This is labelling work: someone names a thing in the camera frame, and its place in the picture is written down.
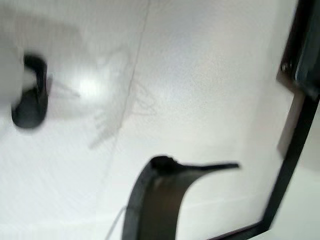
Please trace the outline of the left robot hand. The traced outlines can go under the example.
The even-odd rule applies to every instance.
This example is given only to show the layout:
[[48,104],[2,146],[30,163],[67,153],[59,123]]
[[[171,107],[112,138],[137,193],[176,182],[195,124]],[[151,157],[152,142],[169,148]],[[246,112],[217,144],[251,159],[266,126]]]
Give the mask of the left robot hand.
[[132,188],[121,238],[174,240],[180,207],[188,188],[207,174],[239,167],[235,162],[187,165],[165,155],[153,157]]

